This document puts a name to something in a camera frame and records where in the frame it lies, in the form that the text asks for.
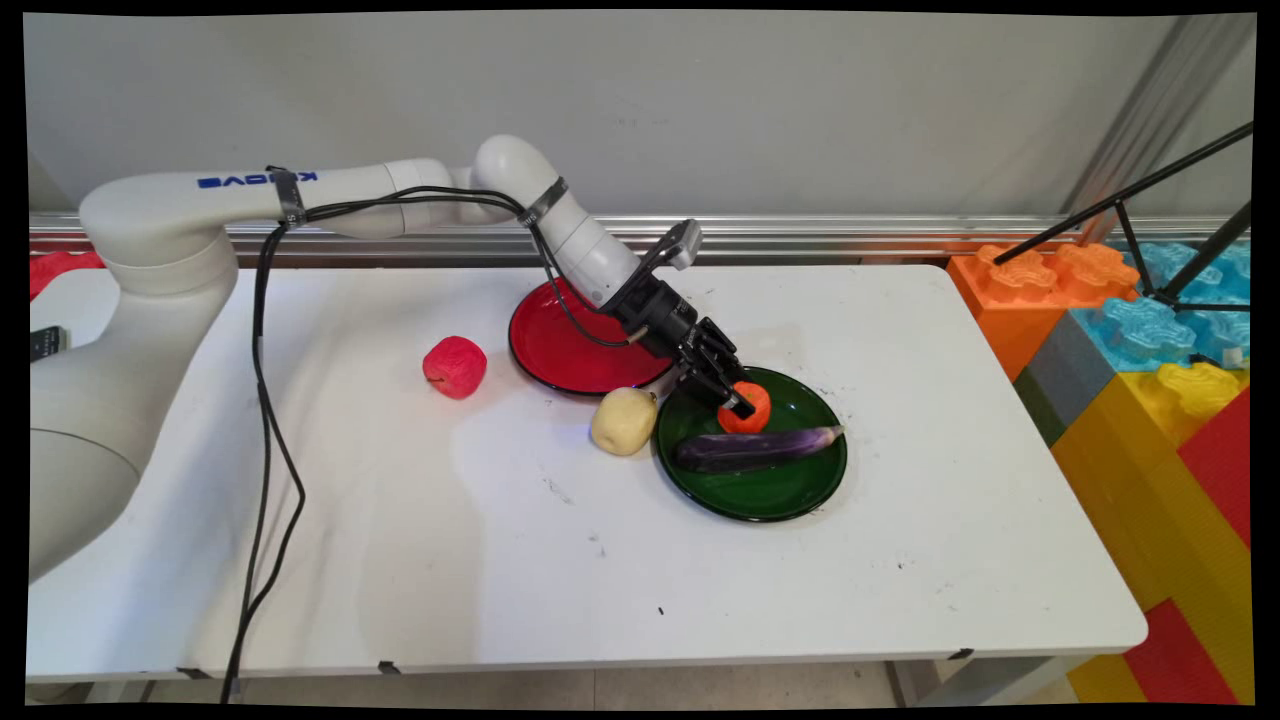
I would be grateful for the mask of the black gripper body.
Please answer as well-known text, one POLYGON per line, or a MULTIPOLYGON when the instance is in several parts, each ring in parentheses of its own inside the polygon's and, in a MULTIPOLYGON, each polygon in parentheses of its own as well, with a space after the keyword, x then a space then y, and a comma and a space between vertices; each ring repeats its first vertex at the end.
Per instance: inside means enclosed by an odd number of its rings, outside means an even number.
POLYGON ((691 397, 694 372, 717 374, 716 346, 737 356, 735 343, 709 316, 700 316, 681 293, 652 274, 630 281, 602 311, 628 336, 639 334, 637 342, 652 356, 671 360, 675 388, 691 397))

